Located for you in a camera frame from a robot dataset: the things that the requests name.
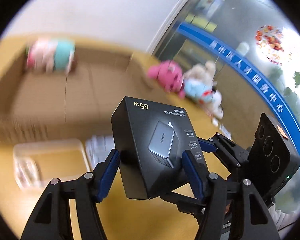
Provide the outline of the blue elephant plush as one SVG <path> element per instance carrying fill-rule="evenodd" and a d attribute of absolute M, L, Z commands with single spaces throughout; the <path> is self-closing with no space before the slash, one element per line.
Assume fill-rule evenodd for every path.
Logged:
<path fill-rule="evenodd" d="M 184 81 L 184 92 L 186 97 L 200 104 L 209 103 L 213 99 L 213 85 L 192 78 Z"/>

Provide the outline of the white folding phone stand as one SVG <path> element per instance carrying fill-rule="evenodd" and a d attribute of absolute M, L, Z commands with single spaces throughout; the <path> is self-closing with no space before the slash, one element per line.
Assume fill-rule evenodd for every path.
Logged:
<path fill-rule="evenodd" d="M 93 135 L 85 141 L 85 151 L 91 170 L 98 163 L 104 162 L 112 149 L 115 148 L 112 135 Z"/>

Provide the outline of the cardboard box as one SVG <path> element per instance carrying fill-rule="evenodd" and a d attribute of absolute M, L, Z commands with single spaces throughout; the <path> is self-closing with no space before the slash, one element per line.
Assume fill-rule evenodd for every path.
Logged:
<path fill-rule="evenodd" d="M 33 73 L 24 38 L 0 42 L 0 144 L 106 134 L 123 97 L 154 98 L 139 54 L 93 42 L 78 42 L 76 54 L 68 75 Z"/>

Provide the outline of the pig plush teal shirt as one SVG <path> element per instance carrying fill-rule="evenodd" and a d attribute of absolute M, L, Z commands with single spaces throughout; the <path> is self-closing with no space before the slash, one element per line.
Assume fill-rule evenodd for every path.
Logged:
<path fill-rule="evenodd" d="M 39 38 L 27 45 L 25 60 L 25 70 L 68 75 L 77 67 L 76 45 L 71 40 Z"/>

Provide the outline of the pink strawberry bear plush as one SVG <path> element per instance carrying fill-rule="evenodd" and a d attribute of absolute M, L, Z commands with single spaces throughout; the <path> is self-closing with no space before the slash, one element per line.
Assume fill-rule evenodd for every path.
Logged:
<path fill-rule="evenodd" d="M 167 60 L 151 66 L 147 70 L 147 76 L 157 80 L 165 92 L 176 93 L 179 98 L 185 98 L 183 71 L 175 61 Z"/>

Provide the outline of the white plush tag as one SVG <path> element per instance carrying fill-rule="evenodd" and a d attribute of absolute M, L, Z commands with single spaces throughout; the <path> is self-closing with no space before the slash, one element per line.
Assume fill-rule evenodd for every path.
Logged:
<path fill-rule="evenodd" d="M 212 118 L 212 124 L 213 124 L 213 126 L 215 126 L 219 129 L 219 131 L 220 131 L 220 133 L 222 133 L 222 135 L 226 136 L 228 139 L 231 140 L 231 133 L 216 118 Z"/>

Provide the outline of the clear white phone case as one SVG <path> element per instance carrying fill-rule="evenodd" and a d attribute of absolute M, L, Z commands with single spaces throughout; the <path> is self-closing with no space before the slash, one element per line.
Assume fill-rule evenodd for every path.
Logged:
<path fill-rule="evenodd" d="M 91 171 L 78 139 L 16 144 L 13 168 L 15 182 L 23 191 L 42 190 L 53 178 L 75 180 Z"/>

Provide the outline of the black charger box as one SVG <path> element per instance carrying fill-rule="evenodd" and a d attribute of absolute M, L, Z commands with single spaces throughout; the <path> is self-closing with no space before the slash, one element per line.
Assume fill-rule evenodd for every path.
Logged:
<path fill-rule="evenodd" d="M 185 185 L 185 150 L 206 163 L 184 108 L 126 96 L 112 114 L 111 125 L 129 199 L 152 199 Z"/>

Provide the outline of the beige teddy plush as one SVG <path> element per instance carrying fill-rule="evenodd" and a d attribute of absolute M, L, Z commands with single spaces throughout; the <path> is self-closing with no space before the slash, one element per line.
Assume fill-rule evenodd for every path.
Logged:
<path fill-rule="evenodd" d="M 204 65 L 198 63 L 184 73 L 183 85 L 187 98 L 198 104 L 210 115 L 222 119 L 222 95 L 216 89 L 215 73 L 216 65 L 213 61 L 208 60 Z"/>

